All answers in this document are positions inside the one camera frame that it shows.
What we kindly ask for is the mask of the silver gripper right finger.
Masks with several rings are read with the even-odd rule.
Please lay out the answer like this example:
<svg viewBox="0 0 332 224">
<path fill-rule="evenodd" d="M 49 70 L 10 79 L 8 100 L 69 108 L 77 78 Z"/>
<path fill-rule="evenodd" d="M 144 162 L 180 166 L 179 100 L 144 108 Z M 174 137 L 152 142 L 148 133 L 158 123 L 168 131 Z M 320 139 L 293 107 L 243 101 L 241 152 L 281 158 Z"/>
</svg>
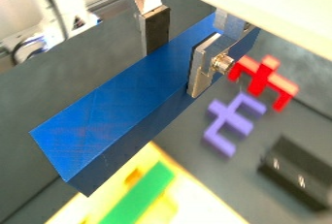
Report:
<svg viewBox="0 0 332 224">
<path fill-rule="evenodd" d="M 226 75 L 234 64 L 230 48 L 253 30 L 253 25 L 225 10 L 215 11 L 211 33 L 191 50 L 186 93 L 196 98 L 211 84 L 215 73 Z"/>
</svg>

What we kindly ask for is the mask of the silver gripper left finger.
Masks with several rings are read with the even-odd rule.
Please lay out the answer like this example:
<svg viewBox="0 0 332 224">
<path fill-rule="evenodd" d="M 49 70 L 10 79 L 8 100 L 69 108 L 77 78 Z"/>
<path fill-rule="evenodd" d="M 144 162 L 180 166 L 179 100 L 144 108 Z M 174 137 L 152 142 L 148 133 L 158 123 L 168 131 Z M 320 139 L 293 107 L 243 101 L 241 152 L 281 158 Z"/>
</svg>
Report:
<svg viewBox="0 0 332 224">
<path fill-rule="evenodd" d="M 143 55 L 148 55 L 168 42 L 170 8 L 162 0 L 128 1 L 140 30 Z"/>
</svg>

